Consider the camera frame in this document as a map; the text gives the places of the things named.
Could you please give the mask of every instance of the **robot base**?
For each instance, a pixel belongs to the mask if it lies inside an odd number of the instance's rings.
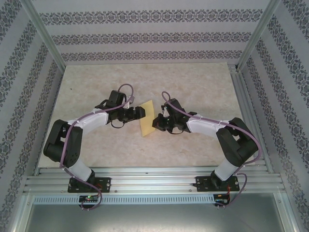
[[[210,176],[197,176],[195,177],[196,183],[193,184],[197,188],[198,192],[226,192],[228,187],[230,191],[239,191],[239,183],[237,176],[231,176],[226,182],[224,182],[219,188],[216,188],[211,183]]]
[[[94,186],[96,186],[103,193],[110,192],[111,178],[109,177],[95,177]],[[98,192],[94,188],[85,185],[74,178],[70,178],[68,193],[85,193],[85,192]]]

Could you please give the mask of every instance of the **beige tabletop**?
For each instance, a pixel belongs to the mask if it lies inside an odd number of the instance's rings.
[[[230,120],[241,113],[226,63],[120,64],[67,66],[51,124],[89,113],[123,83],[134,87],[138,106],[153,100],[161,113],[166,90],[187,111]],[[127,95],[130,88],[122,89]],[[217,166],[224,155],[215,138],[197,133],[171,135],[156,130],[142,137],[140,122],[121,129],[110,124],[83,137],[81,157],[89,167]],[[41,156],[39,167],[58,167]]]

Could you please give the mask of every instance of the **aluminum frame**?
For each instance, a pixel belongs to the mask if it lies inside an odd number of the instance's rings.
[[[52,39],[52,36],[49,34],[46,26],[44,25],[39,13],[35,9],[32,0],[21,0],[20,2],[63,74],[66,69],[66,63],[62,58],[54,40]]]
[[[248,176],[248,183],[243,193],[273,193],[285,231],[298,232],[300,230],[288,200],[281,175],[273,172],[261,132],[256,127],[257,123],[253,107],[249,101],[242,76],[237,72],[235,66],[229,66],[229,70],[243,120],[259,140],[263,149],[263,157],[260,160],[241,169]],[[195,183],[196,176],[210,175],[214,169],[215,167],[116,167],[94,168],[93,170],[98,177],[112,178],[111,192],[105,193],[105,196],[110,198],[127,198],[130,196],[142,198],[153,195],[158,197],[203,196],[205,193],[197,192],[192,184]],[[39,168],[36,170],[35,176],[28,176],[11,231],[25,231],[31,208],[36,198],[49,196],[65,199],[69,196],[78,197],[83,195],[82,193],[67,193],[69,178],[63,170],[55,168]],[[242,186],[244,177],[239,176],[238,178]],[[208,195],[215,193],[217,194],[218,192],[207,192]]]
[[[247,59],[249,58],[251,52],[253,51],[255,45],[257,44],[258,40],[260,39],[264,29],[267,26],[267,23],[271,19],[272,15],[274,14],[276,8],[278,7],[280,0],[270,0],[266,9],[264,10],[261,19],[259,20],[256,28],[252,36],[250,37],[244,51],[242,52],[239,62],[237,65],[237,70],[240,71],[246,65]]]

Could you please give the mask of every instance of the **yellow block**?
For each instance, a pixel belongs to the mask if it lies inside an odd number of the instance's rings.
[[[140,129],[141,134],[144,137],[147,134],[155,131],[153,127],[153,120],[155,117],[155,110],[153,105],[153,100],[143,103],[140,105],[144,108],[146,116],[140,119]]]

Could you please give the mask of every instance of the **patterned wallpaper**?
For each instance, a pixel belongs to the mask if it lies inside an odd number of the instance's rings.
[[[283,0],[242,70],[273,168],[309,231],[309,1]]]
[[[41,153],[62,74],[18,0],[0,0],[0,232]]]
[[[34,0],[66,64],[236,64],[269,0]]]

